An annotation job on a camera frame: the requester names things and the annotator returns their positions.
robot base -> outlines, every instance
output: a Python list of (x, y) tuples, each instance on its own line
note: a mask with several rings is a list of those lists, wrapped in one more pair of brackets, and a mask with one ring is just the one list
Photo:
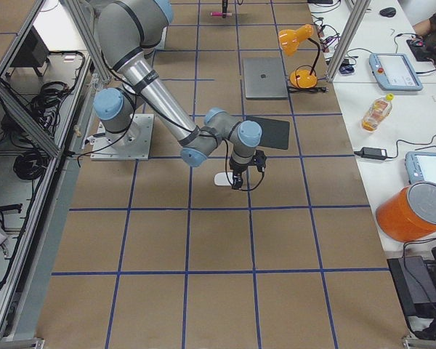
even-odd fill
[[(153, 131), (153, 114), (135, 114), (132, 122), (141, 129), (140, 136), (133, 140), (132, 144), (118, 149), (112, 146), (107, 147), (100, 153), (91, 154), (91, 159), (93, 161), (148, 160)], [(100, 123), (97, 133), (103, 132), (105, 132), (105, 128)], [(109, 144), (105, 137), (95, 138), (92, 150), (98, 151)]]

juice bottle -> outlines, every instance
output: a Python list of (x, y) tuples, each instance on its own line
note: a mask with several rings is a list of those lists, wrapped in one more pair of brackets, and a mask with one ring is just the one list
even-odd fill
[(362, 127), (367, 131), (374, 131), (391, 112), (393, 98), (394, 95), (388, 93), (386, 97), (375, 100), (363, 117)]

robotic arm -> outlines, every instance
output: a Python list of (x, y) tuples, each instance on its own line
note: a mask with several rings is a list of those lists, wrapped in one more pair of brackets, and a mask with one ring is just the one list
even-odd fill
[[(161, 117), (168, 130), (183, 147), (182, 159), (198, 167), (222, 142), (233, 145), (230, 168), (233, 170), (233, 189), (242, 186), (242, 173), (250, 165), (260, 172), (265, 168), (265, 155), (256, 147), (262, 129), (253, 121), (238, 121), (224, 110), (212, 108), (205, 116), (201, 129), (169, 93), (146, 56), (160, 42), (163, 29), (172, 21), (173, 12), (168, 0), (121, 0), (104, 8), (98, 22), (100, 46), (108, 64), (123, 75), (136, 95)], [(135, 137), (130, 125), (132, 107), (128, 94), (120, 89), (104, 89), (94, 99), (94, 109), (113, 136), (125, 132)], [(124, 146), (125, 141), (117, 142)]]

blue joint cap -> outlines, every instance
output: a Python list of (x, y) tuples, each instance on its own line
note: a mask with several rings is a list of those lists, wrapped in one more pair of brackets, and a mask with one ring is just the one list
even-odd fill
[(103, 89), (95, 95), (94, 109), (101, 120), (113, 119), (122, 108), (123, 95), (117, 89)]
[(218, 113), (223, 113), (223, 112), (225, 111), (222, 110), (221, 108), (213, 107), (212, 109), (209, 110), (207, 114), (205, 114), (205, 119), (203, 120), (203, 122), (205, 123), (205, 125), (207, 125), (210, 122), (211, 118), (213, 118)]
[(206, 160), (204, 153), (192, 148), (183, 148), (181, 150), (181, 157), (191, 167), (199, 167)]
[(245, 120), (238, 126), (238, 137), (244, 145), (257, 147), (262, 137), (262, 128), (255, 121)]
[(166, 19), (168, 20), (168, 24), (173, 22), (173, 8), (169, 3), (169, 0), (154, 0), (155, 3), (161, 8), (161, 11), (165, 14)]

orange bucket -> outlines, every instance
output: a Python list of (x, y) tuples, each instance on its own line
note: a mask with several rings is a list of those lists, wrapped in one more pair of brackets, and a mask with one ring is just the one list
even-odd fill
[(436, 231), (436, 184), (417, 182), (402, 189), (376, 210), (381, 229), (407, 242)]

